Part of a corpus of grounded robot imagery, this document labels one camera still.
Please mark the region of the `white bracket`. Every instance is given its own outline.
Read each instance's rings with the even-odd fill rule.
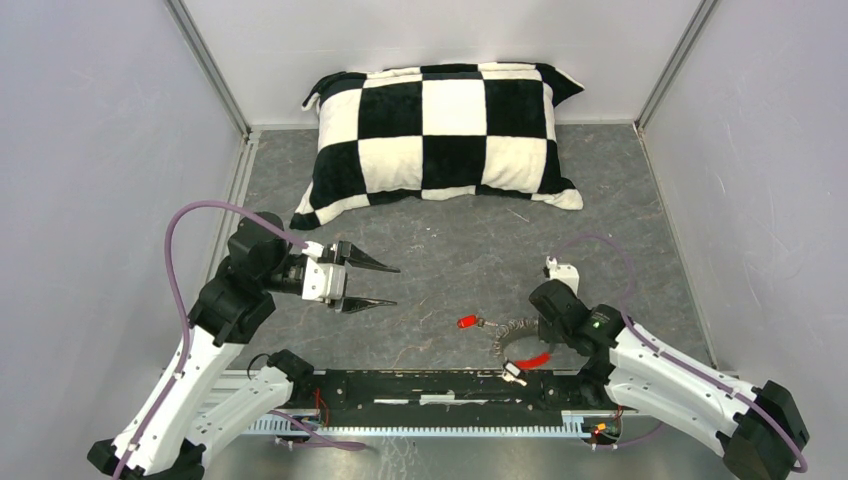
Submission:
[[[276,367],[264,367],[226,400],[197,417],[185,438],[194,445],[206,446],[203,466],[208,467],[257,418],[288,402],[293,387],[285,373]]]
[[[307,259],[301,298],[317,302],[341,299],[344,296],[347,277],[344,265],[318,263],[316,260],[324,254],[324,246],[315,242],[306,244],[307,247],[303,250]]]
[[[556,258],[548,257],[545,259],[545,266],[548,267],[548,275],[551,280],[559,280],[568,285],[571,291],[577,295],[577,287],[580,285],[580,273],[570,263],[559,264]]]

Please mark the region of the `black and white pillow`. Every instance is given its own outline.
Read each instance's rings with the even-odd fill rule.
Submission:
[[[579,210],[583,199],[560,172],[554,107],[582,90],[527,63],[324,77],[303,102],[319,112],[318,157],[291,228],[410,196],[504,195]]]

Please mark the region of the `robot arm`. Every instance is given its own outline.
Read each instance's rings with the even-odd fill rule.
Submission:
[[[282,228],[279,217],[265,212],[259,215]],[[297,368],[292,368],[297,365],[285,365],[282,359],[272,356],[268,366],[247,386],[195,418],[215,381],[274,312],[270,292],[298,295],[343,313],[395,305],[388,300],[346,296],[345,264],[393,273],[398,269],[374,260],[350,242],[307,245],[303,252],[292,254],[291,245],[285,240],[242,220],[227,242],[230,255],[201,289],[189,313],[192,342],[183,371],[174,371],[183,348],[181,343],[166,374],[135,418],[114,439],[95,443],[89,451],[89,461],[101,472],[112,475],[118,459],[129,449],[133,453],[121,478],[200,478],[202,466],[208,465],[250,423],[285,404],[291,396],[292,382],[296,381],[293,372]],[[171,377],[177,380],[172,390],[158,406],[141,440],[131,444],[141,419],[154,407]]]
[[[800,451],[809,441],[809,433],[785,388],[772,381],[758,388],[703,365],[642,325],[632,323],[630,328],[621,313],[608,305],[590,310],[565,278],[554,270],[546,269],[546,273],[551,280],[530,295],[540,313],[539,337],[565,343],[589,357],[581,374],[592,379],[598,390],[603,389],[619,405],[651,415],[697,439],[721,456],[740,478],[786,478],[796,455],[780,434],[740,399],[752,399]]]

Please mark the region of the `gray floor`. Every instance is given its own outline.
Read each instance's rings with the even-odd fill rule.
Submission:
[[[309,183],[316,130],[264,132],[245,205],[288,222]],[[340,315],[320,304],[278,296],[277,312],[233,362],[244,368],[262,352],[288,348],[317,368],[497,367],[494,329],[458,330],[477,314],[495,322],[534,316],[527,301],[544,279],[545,256],[581,233],[608,236],[627,250],[637,270],[631,315],[666,342],[708,361],[683,267],[641,146],[632,127],[557,127],[560,161],[582,192],[579,212],[519,199],[460,197],[402,202],[343,213],[302,232],[328,243],[354,242],[397,275],[351,269],[351,295],[399,303]],[[627,276],[608,247],[587,242],[564,259],[581,273],[580,297],[615,305]],[[513,358],[538,351],[532,339],[508,349]],[[585,359],[558,349],[552,368],[579,368]]]

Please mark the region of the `red object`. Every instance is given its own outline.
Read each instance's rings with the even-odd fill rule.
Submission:
[[[548,360],[551,359],[551,354],[545,352],[538,357],[533,357],[529,360],[518,360],[515,362],[515,366],[522,370],[531,370],[537,367],[541,367],[542,365],[548,363]]]
[[[468,328],[474,325],[477,325],[477,315],[469,315],[456,321],[456,326],[459,328]]]

